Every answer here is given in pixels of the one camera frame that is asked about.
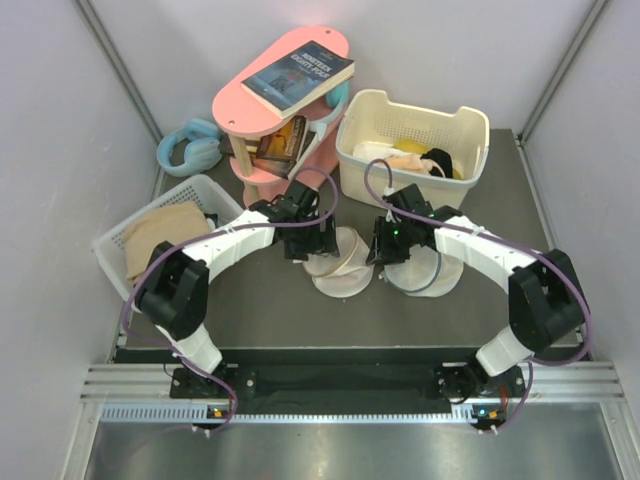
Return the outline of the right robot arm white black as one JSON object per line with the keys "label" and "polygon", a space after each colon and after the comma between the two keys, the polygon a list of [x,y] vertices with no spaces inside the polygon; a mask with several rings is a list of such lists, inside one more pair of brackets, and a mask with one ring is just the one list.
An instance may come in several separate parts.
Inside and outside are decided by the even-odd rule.
{"label": "right robot arm white black", "polygon": [[463,369],[467,395],[487,396],[503,374],[548,349],[578,327],[589,328],[591,311],[570,257],[540,253],[493,235],[451,206],[433,208],[419,188],[386,187],[379,203],[369,262],[400,264],[415,246],[461,261],[507,295],[508,324],[481,346]]}

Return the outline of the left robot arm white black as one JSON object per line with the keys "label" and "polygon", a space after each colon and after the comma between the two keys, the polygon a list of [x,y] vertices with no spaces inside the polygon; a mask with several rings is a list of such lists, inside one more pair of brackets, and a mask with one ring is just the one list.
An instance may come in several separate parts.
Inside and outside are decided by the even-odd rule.
{"label": "left robot arm white black", "polygon": [[211,282],[245,257],[283,244],[284,256],[307,261],[336,255],[334,212],[338,195],[324,213],[319,192],[297,180],[283,194],[259,200],[213,232],[173,245],[160,243],[135,284],[127,305],[146,315],[168,340],[172,353],[190,369],[192,384],[205,396],[226,387],[222,353],[204,325]]}

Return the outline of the beige trim mesh laundry bag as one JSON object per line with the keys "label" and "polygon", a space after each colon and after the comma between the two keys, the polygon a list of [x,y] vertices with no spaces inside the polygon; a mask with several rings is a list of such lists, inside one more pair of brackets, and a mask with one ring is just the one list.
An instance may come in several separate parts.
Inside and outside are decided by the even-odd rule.
{"label": "beige trim mesh laundry bag", "polygon": [[352,227],[336,229],[338,256],[311,255],[304,271],[321,293],[345,299],[361,293],[371,282],[374,267],[366,264],[369,247]]}

